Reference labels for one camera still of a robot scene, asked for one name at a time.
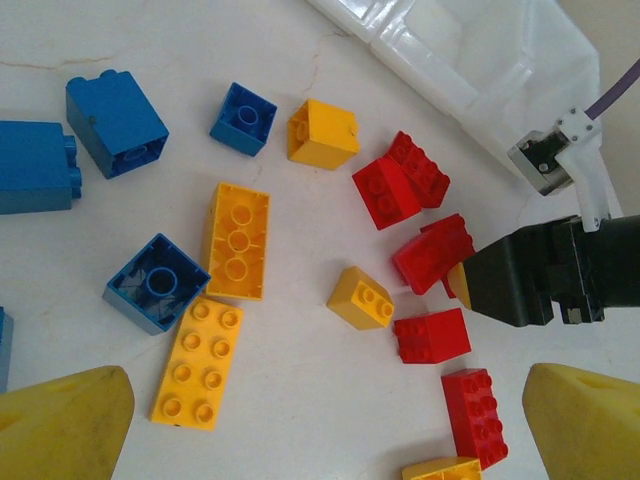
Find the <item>duplo block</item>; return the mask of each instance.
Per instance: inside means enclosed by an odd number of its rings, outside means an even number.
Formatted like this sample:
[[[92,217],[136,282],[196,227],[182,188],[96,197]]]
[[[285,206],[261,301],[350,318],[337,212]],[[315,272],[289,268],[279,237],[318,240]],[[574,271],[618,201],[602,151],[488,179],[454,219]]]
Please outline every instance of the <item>duplo block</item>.
[[[439,458],[402,469],[402,480],[482,480],[477,458]]]
[[[389,293],[355,266],[342,272],[327,307],[358,330],[386,327],[395,308]]]
[[[441,363],[471,351],[462,310],[396,320],[398,355],[404,363]]]
[[[151,421],[213,430],[229,378],[243,311],[198,297],[184,314]]]
[[[420,213],[409,180],[392,159],[374,160],[353,175],[353,181],[378,230]]]
[[[5,313],[4,308],[0,307],[0,393],[7,392],[12,341],[13,318]]]
[[[210,278],[159,233],[107,283],[102,298],[156,335],[173,326]]]
[[[129,72],[67,83],[67,121],[105,176],[113,178],[151,163],[169,131]]]
[[[270,197],[229,183],[213,193],[202,241],[206,295],[261,300]]]
[[[289,119],[288,157],[335,170],[360,151],[356,116],[318,100],[307,100]]]
[[[275,105],[234,82],[209,135],[254,157],[267,143],[276,110]]]
[[[82,196],[76,151],[59,123],[0,121],[0,214],[69,210]]]
[[[398,132],[385,156],[393,158],[402,167],[423,208],[442,205],[451,179],[413,143],[409,135]]]
[[[478,458],[482,470],[507,457],[498,402],[487,370],[465,369],[444,375],[442,388],[458,455]]]
[[[398,272],[416,295],[426,293],[475,252],[473,239],[458,214],[427,225],[420,232],[392,256]]]

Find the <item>red lego brick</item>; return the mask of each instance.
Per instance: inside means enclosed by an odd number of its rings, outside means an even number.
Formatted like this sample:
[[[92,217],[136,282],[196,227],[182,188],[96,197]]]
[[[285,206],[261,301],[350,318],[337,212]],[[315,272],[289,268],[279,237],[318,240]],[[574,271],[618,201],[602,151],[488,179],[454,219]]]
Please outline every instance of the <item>red lego brick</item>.
[[[507,457],[498,402],[487,370],[466,369],[442,377],[451,430],[461,457],[480,459],[482,470]]]
[[[353,175],[353,181],[378,230],[420,212],[409,180],[391,158],[382,157]]]
[[[423,208],[442,205],[451,179],[413,143],[409,135],[398,132],[385,156],[393,158],[402,167]]]
[[[420,230],[391,258],[416,295],[422,295],[456,264],[475,253],[464,219],[451,215]]]
[[[471,351],[462,310],[396,320],[398,355],[404,363],[441,363]]]

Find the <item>yellow duplo block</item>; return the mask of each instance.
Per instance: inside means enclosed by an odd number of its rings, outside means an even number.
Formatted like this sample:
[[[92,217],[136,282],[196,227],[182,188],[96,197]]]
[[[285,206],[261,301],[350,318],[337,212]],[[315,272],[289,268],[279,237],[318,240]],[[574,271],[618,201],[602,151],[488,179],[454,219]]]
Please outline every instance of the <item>yellow duplo block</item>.
[[[108,480],[133,415],[120,367],[0,395],[0,478]]]
[[[202,266],[211,296],[261,300],[270,197],[220,183],[213,193],[202,242]]]
[[[151,421],[213,430],[244,312],[204,297],[189,306],[151,409]]]
[[[551,480],[640,478],[639,384],[540,363],[522,404]]]
[[[389,293],[358,267],[342,272],[327,307],[358,330],[386,327],[395,308]]]
[[[356,116],[318,100],[307,100],[289,119],[288,157],[335,170],[360,151]]]
[[[439,458],[402,469],[402,480],[482,480],[477,458]]]

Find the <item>tall blue brick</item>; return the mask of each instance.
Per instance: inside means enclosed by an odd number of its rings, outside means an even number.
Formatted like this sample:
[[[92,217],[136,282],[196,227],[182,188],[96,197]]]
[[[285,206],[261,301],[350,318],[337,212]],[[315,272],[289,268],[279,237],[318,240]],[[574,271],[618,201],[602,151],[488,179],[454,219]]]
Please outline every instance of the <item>tall blue brick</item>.
[[[67,121],[106,178],[160,158],[169,131],[129,72],[67,83]]]
[[[173,326],[210,278],[159,233],[107,283],[102,298],[156,335]]]
[[[267,143],[276,110],[275,105],[234,82],[209,135],[255,157]]]
[[[4,308],[0,307],[0,393],[7,392],[12,339],[13,318],[4,313]]]
[[[59,123],[0,121],[0,214],[69,210],[82,196],[76,151]]]

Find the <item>purple cable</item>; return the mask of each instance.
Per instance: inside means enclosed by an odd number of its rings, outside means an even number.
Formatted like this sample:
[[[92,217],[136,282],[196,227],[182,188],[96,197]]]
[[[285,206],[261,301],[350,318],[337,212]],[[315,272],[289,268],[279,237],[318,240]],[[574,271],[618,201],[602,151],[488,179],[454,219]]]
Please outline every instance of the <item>purple cable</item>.
[[[611,105],[618,100],[624,92],[626,92],[631,85],[640,77],[640,58],[634,63],[627,73],[625,73],[620,80],[618,80],[613,87],[611,87],[607,93],[602,95],[596,103],[591,105],[585,110],[585,113],[591,120],[595,120]]]

